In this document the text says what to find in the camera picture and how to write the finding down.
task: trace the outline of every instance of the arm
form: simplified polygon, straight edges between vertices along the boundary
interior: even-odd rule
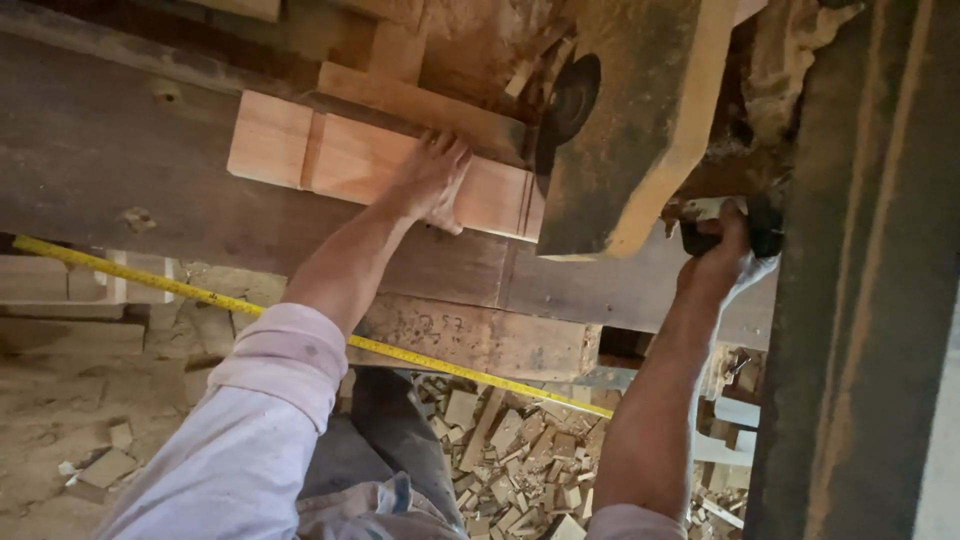
[[[701,229],[723,240],[684,266],[660,333],[613,415],[595,485],[595,514],[624,503],[677,523],[686,514],[698,390],[720,315],[777,263],[754,257],[746,218],[732,202]]]
[[[450,133],[428,133],[394,185],[334,233],[297,271],[281,302],[313,307],[349,336],[370,308],[396,246],[418,220],[450,233],[463,228],[453,201],[472,152]]]
[[[453,233],[471,152],[425,136],[373,205],[331,236],[281,304],[237,337],[207,393],[92,538],[292,538],[295,501],[347,371],[346,340],[417,219]]]

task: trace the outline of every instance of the measuring tape blade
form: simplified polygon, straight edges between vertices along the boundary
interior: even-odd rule
[[[22,234],[19,234],[13,241],[13,247],[40,256],[55,258],[63,262],[88,266],[94,270],[103,272],[104,274],[110,274],[111,276],[131,282],[142,283],[153,288],[162,289],[180,296],[199,300],[212,306],[222,307],[223,309],[228,309],[230,311],[242,311],[251,315],[260,315],[264,310],[264,307],[257,306],[256,304],[251,304],[249,302],[244,302],[243,300],[217,294],[215,292],[204,290],[184,282],[178,282],[176,280],[164,278],[163,276],[151,274],[150,272],[137,270],[136,268],[130,268],[130,266],[118,264],[104,258],[94,257],[93,255],[71,250],[69,248],[64,248],[56,244],[44,242],[43,240],[37,240],[36,238],[31,238]],[[559,404],[582,410],[584,412],[589,412],[591,414],[603,416],[605,418],[613,417],[613,411],[607,410],[603,407],[579,402],[577,400],[571,400],[565,396],[561,396],[560,394],[540,390],[539,388],[535,388],[529,384],[514,382],[512,380],[507,380],[494,375],[472,370],[457,364],[444,362],[440,359],[414,353],[413,351],[407,351],[406,349],[401,349],[399,347],[381,343],[379,341],[373,341],[372,339],[368,339],[359,335],[352,335],[348,340],[348,344],[372,353],[378,353],[391,358],[396,358],[398,360],[410,362],[433,371],[440,371],[450,375],[455,375],[457,377],[463,377],[464,379],[470,379],[483,384],[488,384],[490,386],[496,386],[498,388],[503,388],[504,390],[516,392],[517,394],[522,394],[531,398],[557,402]]]

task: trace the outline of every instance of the forearm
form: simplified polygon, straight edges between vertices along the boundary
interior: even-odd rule
[[[402,198],[388,192],[300,266],[281,302],[313,307],[349,336],[370,307],[387,262],[415,222]]]
[[[607,429],[595,510],[630,503],[683,518],[698,389],[722,305],[722,298],[695,287],[674,300]]]

